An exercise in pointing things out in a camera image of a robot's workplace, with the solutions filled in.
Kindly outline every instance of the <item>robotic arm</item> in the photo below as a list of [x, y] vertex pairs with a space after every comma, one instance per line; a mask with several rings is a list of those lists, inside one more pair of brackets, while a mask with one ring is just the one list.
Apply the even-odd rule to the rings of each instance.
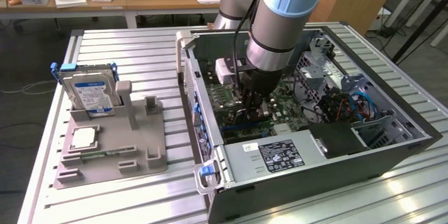
[[[247, 59], [253, 70], [241, 77], [240, 94], [247, 119], [269, 117], [264, 99], [276, 89], [288, 65], [304, 25], [319, 0], [259, 0]], [[251, 0], [221, 0], [215, 29], [235, 28], [247, 13]]]

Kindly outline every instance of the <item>power supply label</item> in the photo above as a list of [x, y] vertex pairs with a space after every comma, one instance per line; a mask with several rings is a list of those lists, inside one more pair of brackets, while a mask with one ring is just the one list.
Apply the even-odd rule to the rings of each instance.
[[259, 145], [259, 149], [272, 173], [305, 165], [292, 140]]

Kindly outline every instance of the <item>motherboard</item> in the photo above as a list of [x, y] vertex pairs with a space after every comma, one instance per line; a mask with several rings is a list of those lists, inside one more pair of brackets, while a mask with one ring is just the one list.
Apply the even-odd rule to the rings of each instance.
[[208, 63], [204, 81], [217, 125], [227, 144], [300, 131], [309, 123], [313, 123], [312, 120], [317, 120], [308, 121], [299, 101], [293, 97], [289, 80], [285, 78], [267, 100], [267, 105], [273, 112], [272, 117], [264, 122], [236, 124], [237, 114], [244, 110], [241, 97], [233, 85], [219, 83], [213, 69], [213, 64]]

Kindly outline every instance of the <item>barcode sticker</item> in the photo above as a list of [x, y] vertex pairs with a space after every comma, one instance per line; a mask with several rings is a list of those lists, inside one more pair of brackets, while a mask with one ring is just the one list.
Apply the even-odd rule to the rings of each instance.
[[256, 151], [259, 149], [259, 143], [243, 144], [243, 150], [245, 152]]

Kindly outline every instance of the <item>aluminum extrusion table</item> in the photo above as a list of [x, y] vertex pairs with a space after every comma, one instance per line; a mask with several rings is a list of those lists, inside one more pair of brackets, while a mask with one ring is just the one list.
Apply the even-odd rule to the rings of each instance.
[[[380, 178], [296, 201], [232, 223], [448, 223], [448, 109], [363, 39], [339, 23], [328, 25], [416, 111], [444, 134], [421, 154]], [[164, 106], [168, 171], [81, 187], [52, 188], [71, 102], [57, 86], [19, 223], [205, 223], [204, 197], [193, 181], [193, 157], [181, 109], [172, 27], [91, 30], [69, 39], [64, 62], [119, 65], [133, 82], [132, 99], [156, 95]], [[349, 74], [356, 68], [336, 52]]]

